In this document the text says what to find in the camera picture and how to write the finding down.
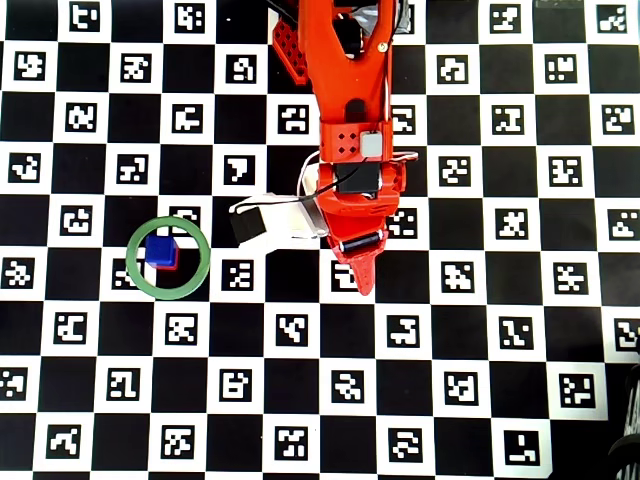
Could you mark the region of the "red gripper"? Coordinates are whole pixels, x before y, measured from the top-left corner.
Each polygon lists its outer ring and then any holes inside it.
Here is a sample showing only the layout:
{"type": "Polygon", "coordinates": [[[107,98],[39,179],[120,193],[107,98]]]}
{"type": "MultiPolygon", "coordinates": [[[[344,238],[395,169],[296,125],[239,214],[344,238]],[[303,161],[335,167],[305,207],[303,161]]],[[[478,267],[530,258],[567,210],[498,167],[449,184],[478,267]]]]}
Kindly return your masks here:
{"type": "Polygon", "coordinates": [[[357,194],[321,194],[319,207],[329,228],[327,242],[341,264],[348,265],[358,291],[366,296],[375,285],[376,257],[384,251],[386,218],[399,205],[399,194],[368,199],[357,194]]]}

